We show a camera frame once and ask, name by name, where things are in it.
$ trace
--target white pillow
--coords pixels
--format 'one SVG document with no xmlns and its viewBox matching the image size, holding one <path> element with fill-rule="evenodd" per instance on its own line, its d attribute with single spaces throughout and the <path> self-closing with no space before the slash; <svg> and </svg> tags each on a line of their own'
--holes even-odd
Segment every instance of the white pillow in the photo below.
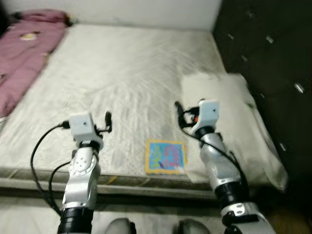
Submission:
<svg viewBox="0 0 312 234">
<path fill-rule="evenodd" d="M 196 73 L 182 80 L 184 108 L 196 106 L 200 99 L 220 102 L 216 132 L 234 152 L 250 185 L 272 184 L 284 190 L 287 173 L 241 75 Z M 198 142 L 189 139 L 187 175 L 194 183 L 207 181 L 207 172 L 199 158 Z"/>
</svg>

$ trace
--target white sheet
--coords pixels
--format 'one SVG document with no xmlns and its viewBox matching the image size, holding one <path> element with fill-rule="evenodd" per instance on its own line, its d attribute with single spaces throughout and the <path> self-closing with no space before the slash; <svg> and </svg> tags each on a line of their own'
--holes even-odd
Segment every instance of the white sheet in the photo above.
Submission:
<svg viewBox="0 0 312 234">
<path fill-rule="evenodd" d="M 104 136 L 101 173 L 144 175 L 147 139 L 187 141 L 174 102 L 182 97 L 183 75 L 198 71 L 225 73 L 210 33 L 76 25 L 8 118 L 0 166 L 28 169 L 49 128 L 85 110 L 103 126 L 109 110 L 113 131 Z M 55 130 L 38 149 L 35 167 L 52 170 L 73 149 L 70 132 Z"/>
<path fill-rule="evenodd" d="M 271 183 L 284 190 L 287 173 L 278 159 L 274 144 L 241 75 L 196 73 L 182 81 L 185 107 L 196 106 L 202 98 L 220 102 L 216 131 L 238 159 L 250 184 Z M 188 176 L 192 182 L 208 180 L 199 158 L 198 142 L 189 139 Z"/>
</svg>

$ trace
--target yellow border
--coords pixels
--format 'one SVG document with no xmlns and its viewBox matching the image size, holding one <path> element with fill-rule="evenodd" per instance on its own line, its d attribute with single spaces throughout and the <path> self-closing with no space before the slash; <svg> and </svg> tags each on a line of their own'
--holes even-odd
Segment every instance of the yellow border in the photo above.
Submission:
<svg viewBox="0 0 312 234">
<path fill-rule="evenodd" d="M 182 152 L 183 152 L 183 164 L 186 167 L 187 159 L 185 154 L 185 143 L 183 141 L 171 141 L 171 140 L 153 140 L 148 139 L 146 141 L 146 152 L 145 152 L 145 173 L 148 174 L 157 174 L 157 173 L 164 173 L 164 174 L 181 174 L 179 170 L 168 171 L 164 169 L 154 169 L 150 170 L 149 168 L 149 152 L 150 152 L 150 143 L 168 143 L 168 144 L 181 144 L 182 145 Z"/>
</svg>

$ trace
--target white wall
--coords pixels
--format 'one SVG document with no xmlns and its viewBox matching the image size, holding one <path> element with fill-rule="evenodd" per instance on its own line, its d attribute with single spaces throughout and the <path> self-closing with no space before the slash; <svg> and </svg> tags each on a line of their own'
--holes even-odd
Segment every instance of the white wall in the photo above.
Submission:
<svg viewBox="0 0 312 234">
<path fill-rule="evenodd" d="M 2 0 L 7 10 L 52 8 L 80 22 L 212 30 L 221 0 Z"/>
</svg>

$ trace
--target bed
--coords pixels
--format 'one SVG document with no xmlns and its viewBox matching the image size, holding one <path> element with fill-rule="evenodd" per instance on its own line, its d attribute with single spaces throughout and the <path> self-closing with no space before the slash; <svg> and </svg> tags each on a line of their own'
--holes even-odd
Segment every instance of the bed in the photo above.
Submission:
<svg viewBox="0 0 312 234">
<path fill-rule="evenodd" d="M 176 100 L 194 97 L 196 90 L 183 90 L 192 76 L 204 76 L 201 79 L 206 81 L 230 79 L 210 33 L 85 24 L 67 29 L 48 66 L 3 124 L 0 186 L 36 189 L 29 159 L 40 136 L 70 114 L 85 110 L 92 113 L 97 126 L 104 126 L 109 110 L 113 131 L 104 136 L 100 152 L 99 193 L 214 197 L 208 181 L 196 173 L 190 177 L 146 175 L 144 170 L 147 139 L 184 141 L 190 149 L 194 145 L 180 132 L 174 109 Z M 43 187 L 50 172 L 70 160 L 73 149 L 69 131 L 56 130 L 44 140 L 35 159 Z M 253 161 L 264 168 L 262 179 L 254 176 L 250 181 L 253 186 L 271 185 L 263 179 L 270 170 L 273 178 L 279 178 L 274 186 L 284 189 L 287 175 L 277 157 L 273 169 L 265 167 L 263 159 Z M 55 190 L 64 189 L 66 170 L 56 174 Z"/>
</svg>

